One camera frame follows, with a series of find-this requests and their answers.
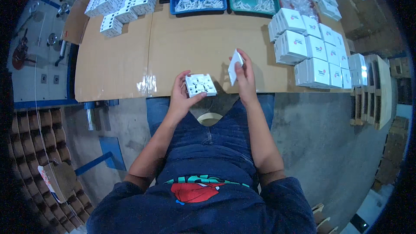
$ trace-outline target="cable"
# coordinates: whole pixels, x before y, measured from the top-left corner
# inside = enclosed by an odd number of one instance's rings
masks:
[[[37,41],[37,46],[39,47],[39,44],[40,44],[40,37],[41,37],[41,34],[42,34],[42,29],[43,29],[43,24],[45,23],[45,19],[46,19],[46,16],[44,16],[44,18],[43,18],[43,22],[42,22],[42,26],[40,27],[40,32],[39,32],[39,39],[38,39],[38,41]],[[35,107],[36,107],[36,117],[37,117],[37,122],[38,122],[38,125],[39,125],[39,133],[40,133],[40,138],[42,139],[42,145],[43,145],[43,149],[44,149],[44,151],[45,151],[45,155],[46,155],[46,159],[48,160],[48,164],[49,164],[49,166],[50,166],[50,160],[49,160],[49,156],[48,156],[48,153],[46,152],[46,146],[45,146],[45,142],[44,142],[44,139],[43,139],[43,135],[42,135],[42,126],[40,125],[40,116],[39,116],[39,111],[37,110],[37,100],[36,100],[36,69],[37,69],[37,55],[36,55],[36,59],[35,59],[35,63],[34,63],[34,105],[35,105]],[[54,170],[52,169],[52,167],[51,167],[51,172],[52,172],[52,176],[54,177],[54,179],[55,179],[55,182],[57,183],[57,186],[58,186],[58,190],[59,190],[59,192],[60,192],[60,194],[61,194],[61,197],[64,197],[64,195],[63,195],[63,193],[62,193],[62,190],[61,190],[61,188],[59,187],[59,184],[58,184],[58,180],[56,179],[56,176],[55,176],[55,172],[54,172]],[[74,211],[72,208],[71,208],[71,206],[68,204],[68,202],[65,200],[65,203],[67,204],[67,206],[68,206],[68,208],[71,210],[71,212],[72,212],[72,214],[75,216],[75,218],[76,218],[76,220],[77,221],[79,221],[79,223],[80,223],[80,225],[84,225],[84,223],[83,222],[81,222],[79,219],[78,219],[78,216],[76,215],[76,211]]]

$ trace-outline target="blue jeans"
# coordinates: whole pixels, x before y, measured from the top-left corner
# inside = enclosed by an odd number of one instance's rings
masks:
[[[273,119],[275,95],[274,93],[267,93],[258,94],[257,97],[270,130]],[[154,135],[166,116],[169,109],[169,103],[169,97],[153,97],[146,99],[147,122],[149,124],[151,136]],[[254,164],[250,149],[247,112],[241,103],[241,100],[238,99],[227,114],[211,127],[201,125],[196,118],[188,112],[178,124],[166,152],[166,156],[168,156],[174,148],[189,145],[220,145],[236,151],[236,153],[240,154],[244,159],[251,161],[251,163]]]

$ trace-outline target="concrete floor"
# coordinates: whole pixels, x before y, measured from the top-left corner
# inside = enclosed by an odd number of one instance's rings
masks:
[[[201,103],[193,114],[208,108],[225,114],[237,96],[220,96]],[[66,107],[67,144],[77,168],[102,154],[98,136],[118,137],[128,169],[150,133],[144,98],[120,100],[99,110],[98,131],[89,132],[82,107]],[[396,113],[393,105],[392,117]],[[349,124],[349,93],[276,93],[272,135],[282,154],[286,174],[299,179],[311,206],[324,203],[324,215],[341,231],[356,213],[372,186],[391,121],[375,130]],[[99,164],[80,177],[91,202],[97,205],[125,172]]]

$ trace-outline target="forearm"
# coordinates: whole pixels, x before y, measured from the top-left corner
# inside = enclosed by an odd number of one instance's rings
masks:
[[[163,163],[177,124],[168,115],[165,117],[149,143],[134,160],[125,180],[137,184],[137,181],[142,179],[145,182],[145,187],[143,187],[143,184],[137,185],[142,189],[148,188],[156,175],[158,167]]]
[[[270,134],[260,103],[248,105],[247,121],[250,134],[251,154],[260,174],[269,174],[284,169],[283,159]]]

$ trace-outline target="navy blue shirt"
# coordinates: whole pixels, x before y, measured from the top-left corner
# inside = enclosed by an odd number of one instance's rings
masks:
[[[273,181],[259,195],[250,163],[234,152],[174,149],[145,192],[117,183],[91,213],[88,233],[316,233],[296,178]]]

